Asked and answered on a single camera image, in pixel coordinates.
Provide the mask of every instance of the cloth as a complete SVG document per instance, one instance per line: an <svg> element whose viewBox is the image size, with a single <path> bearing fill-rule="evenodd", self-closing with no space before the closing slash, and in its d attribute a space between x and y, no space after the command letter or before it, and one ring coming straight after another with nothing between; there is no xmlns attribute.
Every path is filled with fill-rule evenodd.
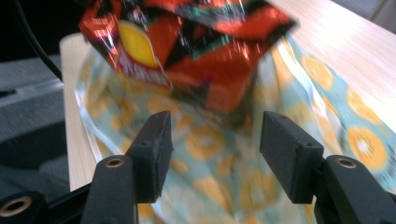
<svg viewBox="0 0 396 224"><path fill-rule="evenodd" d="M76 87L99 161L123 154L149 115L170 110L175 152L163 196L139 207L142 223L315 223L291 204L259 152L262 112L284 114L325 146L362 161L395 191L394 133L335 71L283 39L258 64L252 127L227 129L164 92L116 75L93 51Z"/></svg>

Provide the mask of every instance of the wooden table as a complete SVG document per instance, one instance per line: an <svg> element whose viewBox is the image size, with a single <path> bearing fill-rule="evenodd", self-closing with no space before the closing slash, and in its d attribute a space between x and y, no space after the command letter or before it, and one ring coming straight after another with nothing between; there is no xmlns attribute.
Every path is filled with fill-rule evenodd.
<svg viewBox="0 0 396 224"><path fill-rule="evenodd" d="M299 23L300 46L331 66L396 131L396 35L329 0L269 0ZM82 126L74 88L89 49L81 35L61 42L71 189L92 180L95 160Z"/></svg>

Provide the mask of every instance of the dark floor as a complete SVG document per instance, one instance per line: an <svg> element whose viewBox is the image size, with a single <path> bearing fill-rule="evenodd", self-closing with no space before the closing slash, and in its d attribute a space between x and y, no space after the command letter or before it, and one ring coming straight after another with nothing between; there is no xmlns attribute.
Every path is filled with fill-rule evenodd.
<svg viewBox="0 0 396 224"><path fill-rule="evenodd" d="M14 2L0 6L0 91L17 90L0 95L0 200L37 190L51 201L69 191L63 84L37 59ZM20 3L38 42L61 69L59 42L78 32L83 8L74 0Z"/></svg>

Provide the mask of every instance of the plastic bag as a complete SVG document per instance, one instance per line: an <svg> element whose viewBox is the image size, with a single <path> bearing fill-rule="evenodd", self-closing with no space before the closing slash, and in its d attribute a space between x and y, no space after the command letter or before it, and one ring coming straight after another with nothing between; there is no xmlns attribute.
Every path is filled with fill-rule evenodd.
<svg viewBox="0 0 396 224"><path fill-rule="evenodd" d="M240 126L264 53L294 24L262 0L101 0L82 33L117 73Z"/></svg>

